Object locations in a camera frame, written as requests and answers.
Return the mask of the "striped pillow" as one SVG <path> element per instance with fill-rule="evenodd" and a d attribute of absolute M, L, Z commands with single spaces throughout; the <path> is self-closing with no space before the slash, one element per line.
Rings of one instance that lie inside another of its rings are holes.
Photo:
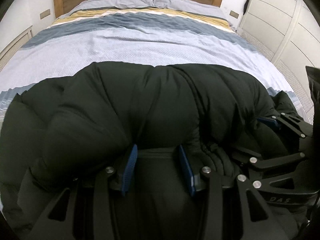
<path fill-rule="evenodd" d="M 80 9 L 97 9 L 97 8 L 118 8 L 118 9 L 132 9 L 132 8 L 146 8 L 153 7 L 153 0 L 86 0 L 81 2 L 71 10 L 77 11 Z"/>
<path fill-rule="evenodd" d="M 198 15 L 213 16 L 224 20 L 227 19 L 219 7 L 192 0 L 153 0 L 153 2 L 155 7 L 162 9 L 172 9 Z"/>

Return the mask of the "right striped pillow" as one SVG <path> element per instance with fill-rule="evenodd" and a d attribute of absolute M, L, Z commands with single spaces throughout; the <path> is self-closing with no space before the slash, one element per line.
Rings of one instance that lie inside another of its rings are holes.
<path fill-rule="evenodd" d="M 213 16 L 224 20 L 227 19 L 219 7 L 192 0 L 153 0 L 153 2 L 155 7 L 162 9 L 172 9 L 198 15 Z"/>

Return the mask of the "left striped pillow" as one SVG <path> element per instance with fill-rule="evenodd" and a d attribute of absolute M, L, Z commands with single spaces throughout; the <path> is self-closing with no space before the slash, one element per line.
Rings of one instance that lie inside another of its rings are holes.
<path fill-rule="evenodd" d="M 132 9 L 132 8 L 146 8 L 153 7 L 153 0 L 86 0 L 81 2 L 71 10 L 77 11 L 80 9 L 97 9 L 97 8 L 118 8 L 118 9 Z"/>

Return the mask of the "black puffer coat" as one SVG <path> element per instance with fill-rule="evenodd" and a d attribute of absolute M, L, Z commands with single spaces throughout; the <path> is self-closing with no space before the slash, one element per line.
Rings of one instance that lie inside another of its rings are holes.
<path fill-rule="evenodd" d="M 288 147 L 253 118 L 295 114 L 286 93 L 270 96 L 252 75 L 219 65 L 92 63 L 17 94 L 1 130 L 3 215 L 28 239 L 47 204 L 74 182 L 138 157 L 123 196 L 111 194 L 117 239 L 204 239 L 207 201 L 183 182 L 179 147 L 219 175 L 235 177 L 240 148 L 267 155 Z"/>

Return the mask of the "right wall switch plate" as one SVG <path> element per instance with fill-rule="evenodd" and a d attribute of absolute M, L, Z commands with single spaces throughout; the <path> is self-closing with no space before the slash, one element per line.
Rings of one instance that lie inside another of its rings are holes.
<path fill-rule="evenodd" d="M 232 10 L 230 11 L 229 15 L 232 16 L 233 18 L 236 18 L 236 19 L 239 18 L 239 14 L 234 12 L 234 11 L 232 11 Z"/>

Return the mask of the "wall switch plate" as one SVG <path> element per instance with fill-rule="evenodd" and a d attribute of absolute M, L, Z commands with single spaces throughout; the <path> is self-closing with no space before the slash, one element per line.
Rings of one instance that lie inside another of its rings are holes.
<path fill-rule="evenodd" d="M 236 19 L 239 18 L 239 14 L 234 12 L 234 11 L 232 11 L 232 10 L 230 11 L 229 15 L 232 16 L 233 18 L 236 18 Z"/>
<path fill-rule="evenodd" d="M 44 19 L 45 17 L 49 16 L 51 13 L 50 13 L 50 9 L 47 9 L 43 12 L 40 13 L 40 19 Z"/>

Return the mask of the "left wall switch plate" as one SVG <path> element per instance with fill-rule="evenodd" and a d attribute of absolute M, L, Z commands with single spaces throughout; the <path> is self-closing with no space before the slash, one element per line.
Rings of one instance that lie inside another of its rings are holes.
<path fill-rule="evenodd" d="M 50 9 L 47 9 L 43 12 L 40 13 L 40 19 L 44 19 L 45 17 L 49 16 L 51 13 L 50 13 Z"/>

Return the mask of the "white wardrobe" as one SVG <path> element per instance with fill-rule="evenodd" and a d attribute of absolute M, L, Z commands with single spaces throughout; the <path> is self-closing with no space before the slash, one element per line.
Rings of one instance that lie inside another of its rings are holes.
<path fill-rule="evenodd" d="M 303 0 L 249 0 L 239 34 L 284 75 L 313 122 L 306 67 L 319 67 L 319 25 Z"/>

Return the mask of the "striped duvet cover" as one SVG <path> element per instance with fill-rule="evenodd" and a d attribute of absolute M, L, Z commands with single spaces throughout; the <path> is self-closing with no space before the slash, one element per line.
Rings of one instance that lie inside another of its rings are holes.
<path fill-rule="evenodd" d="M 23 45 L 1 71 L 1 115 L 16 94 L 52 77 L 72 76 L 92 62 L 151 66 L 218 64 L 253 75 L 275 95 L 285 91 L 306 112 L 285 77 L 236 33 L 167 12 L 106 12 L 55 24 Z"/>

